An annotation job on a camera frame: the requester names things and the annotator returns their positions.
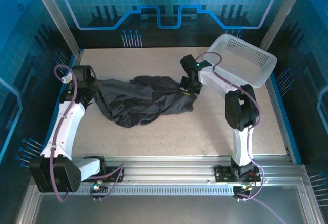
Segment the beige tabletop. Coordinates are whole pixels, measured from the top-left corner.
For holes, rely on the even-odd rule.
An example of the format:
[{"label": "beige tabletop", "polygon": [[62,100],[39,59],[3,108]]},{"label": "beige tabletop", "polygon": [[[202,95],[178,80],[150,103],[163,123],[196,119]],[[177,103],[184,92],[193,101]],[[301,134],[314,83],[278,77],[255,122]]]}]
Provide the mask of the beige tabletop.
[{"label": "beige tabletop", "polygon": [[[197,57],[207,48],[86,49],[82,65],[91,65],[97,79],[129,81],[139,75],[170,76],[180,82],[186,75],[180,60]],[[255,128],[253,154],[286,154],[268,91],[255,89],[263,121]],[[204,86],[194,110],[160,116],[146,126],[122,128],[107,120],[96,104],[90,105],[75,137],[74,157],[81,156],[188,156],[231,155],[233,132],[224,116],[224,99]]]}]

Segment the white plastic basket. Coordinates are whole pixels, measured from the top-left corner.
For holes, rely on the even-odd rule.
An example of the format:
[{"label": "white plastic basket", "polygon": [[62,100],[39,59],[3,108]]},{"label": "white plastic basket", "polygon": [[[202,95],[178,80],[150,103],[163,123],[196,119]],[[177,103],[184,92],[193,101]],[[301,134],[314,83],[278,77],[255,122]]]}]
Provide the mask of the white plastic basket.
[{"label": "white plastic basket", "polygon": [[[222,56],[222,62],[215,71],[237,85],[250,84],[261,87],[276,66],[277,58],[230,34],[221,35],[207,51],[214,51]],[[219,57],[205,54],[204,60],[216,64]]]}]

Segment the speckled surface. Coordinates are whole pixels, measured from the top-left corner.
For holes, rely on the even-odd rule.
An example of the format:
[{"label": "speckled surface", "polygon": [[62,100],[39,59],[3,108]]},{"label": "speckled surface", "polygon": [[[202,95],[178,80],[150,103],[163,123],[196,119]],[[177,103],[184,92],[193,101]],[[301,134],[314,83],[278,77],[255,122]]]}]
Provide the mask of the speckled surface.
[{"label": "speckled surface", "polygon": [[[98,79],[129,81],[138,75],[170,76],[180,82],[185,75],[180,60],[207,48],[86,49],[81,64],[91,65]],[[254,154],[286,154],[265,85],[255,90],[263,109],[263,122],[253,135]],[[224,117],[224,100],[204,86],[194,111],[160,116],[146,126],[122,128],[90,105],[75,137],[74,157],[231,155],[232,130]]]}]

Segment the blue light strip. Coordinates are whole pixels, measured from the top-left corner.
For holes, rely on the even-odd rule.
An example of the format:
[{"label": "blue light strip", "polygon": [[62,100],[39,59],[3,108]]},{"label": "blue light strip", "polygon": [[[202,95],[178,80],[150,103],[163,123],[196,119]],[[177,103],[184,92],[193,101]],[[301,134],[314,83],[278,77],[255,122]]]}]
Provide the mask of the blue light strip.
[{"label": "blue light strip", "polygon": [[77,21],[77,18],[72,10],[71,5],[69,4],[68,0],[64,0],[66,3],[66,6],[68,8],[68,10],[71,13],[71,16],[74,20],[74,23],[76,25],[76,27],[79,30],[84,30],[84,31],[89,31],[89,30],[115,30],[117,29],[123,22],[124,20],[131,14],[141,14],[141,10],[142,9],[156,9],[156,15],[157,15],[157,25],[160,29],[178,29],[181,27],[181,18],[182,18],[182,9],[183,8],[197,8],[197,13],[207,13],[209,14],[214,21],[217,22],[217,24],[219,24],[221,26],[221,28],[223,29],[259,29],[263,26],[263,23],[265,21],[265,18],[267,17],[271,5],[274,2],[274,0],[270,0],[268,7],[266,8],[262,20],[260,22],[260,24],[258,26],[225,26],[223,24],[223,22],[220,21],[219,18],[217,18],[217,16],[211,11],[211,10],[202,10],[201,5],[200,4],[187,4],[187,5],[180,5],[179,9],[178,9],[178,22],[176,26],[162,26],[161,25],[161,21],[160,21],[160,9],[157,5],[137,5],[137,10],[132,10],[132,11],[128,11],[127,13],[125,13],[125,15],[114,25],[114,27],[89,27],[89,28],[84,28],[81,27]]},{"label": "blue light strip", "polygon": [[274,89],[274,91],[276,93],[276,96],[277,96],[279,109],[281,111],[282,119],[283,119],[284,125],[285,125],[286,130],[287,130],[287,135],[288,135],[288,138],[289,138],[289,141],[290,141],[290,144],[291,144],[292,153],[294,154],[294,157],[295,157],[295,162],[296,162],[296,164],[302,164],[302,160],[301,160],[301,157],[300,157],[299,152],[298,152],[298,148],[297,148],[297,145],[296,145],[296,142],[295,142],[295,138],[294,138],[294,135],[293,135],[293,132],[292,132],[292,128],[291,128],[291,125],[289,123],[289,120],[288,120],[286,110],[285,110],[285,107],[283,105],[281,96],[279,94],[279,89],[278,89],[278,85],[277,85],[275,76],[273,74],[271,74],[270,79],[271,79],[271,82],[272,82],[273,89]]},{"label": "blue light strip", "polygon": [[[72,57],[71,57],[70,62],[69,62],[69,64],[68,64],[68,66],[69,66],[70,68],[73,66],[74,60],[75,60],[75,56],[74,56],[74,54],[72,54]],[[59,94],[63,92],[65,86],[66,86],[66,84],[62,84]],[[51,121],[50,121],[50,124],[49,124],[49,129],[48,129],[48,132],[47,132],[46,139],[45,139],[45,141],[44,141],[44,145],[43,145],[43,147],[42,147],[42,150],[46,147],[47,142],[48,142],[48,140],[50,139],[50,136],[51,136],[52,130],[53,130],[55,124],[56,124],[56,120],[57,120],[57,114],[58,114],[58,112],[59,112],[59,97],[58,97],[58,100],[57,100],[57,103],[56,103],[55,109],[54,109],[54,111],[53,111],[53,115],[52,115],[52,118],[51,118]]]},{"label": "blue light strip", "polygon": [[12,137],[12,135],[14,133],[14,130],[15,130],[16,126],[17,126],[19,117],[21,116],[21,113],[23,111],[23,104],[22,104],[21,94],[17,91],[16,88],[14,88],[11,85],[9,85],[2,78],[0,78],[0,83],[2,85],[4,85],[6,89],[8,89],[12,94],[14,94],[16,96],[17,103],[18,103],[18,108],[19,108],[18,109],[18,112],[17,112],[17,114],[15,116],[15,119],[14,119],[14,121],[13,121],[11,127],[10,127],[10,130],[9,130],[9,133],[8,133],[7,138],[5,140],[4,146],[2,147],[1,152],[0,152],[0,164],[1,164],[2,159],[4,158],[5,153],[6,153],[6,150],[8,148],[8,144],[9,144],[9,142],[11,140],[11,137]]},{"label": "blue light strip", "polygon": [[321,121],[324,125],[324,128],[326,129],[326,132],[328,133],[328,124],[327,124],[327,121],[326,121],[326,119],[323,115],[323,112],[321,110],[322,97],[326,92],[328,92],[328,86],[324,87],[319,93],[318,102],[317,102],[317,111],[320,115],[320,118],[321,118]]}]

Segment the dark gray cloth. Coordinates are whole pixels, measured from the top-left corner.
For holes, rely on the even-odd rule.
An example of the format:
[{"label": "dark gray cloth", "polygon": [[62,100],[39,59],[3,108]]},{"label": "dark gray cloth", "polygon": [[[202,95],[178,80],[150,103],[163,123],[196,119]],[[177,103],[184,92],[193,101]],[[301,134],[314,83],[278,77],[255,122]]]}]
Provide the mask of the dark gray cloth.
[{"label": "dark gray cloth", "polygon": [[130,82],[100,80],[96,103],[102,114],[116,124],[130,128],[146,125],[160,115],[191,112],[197,96],[180,90],[169,77],[138,76]]}]

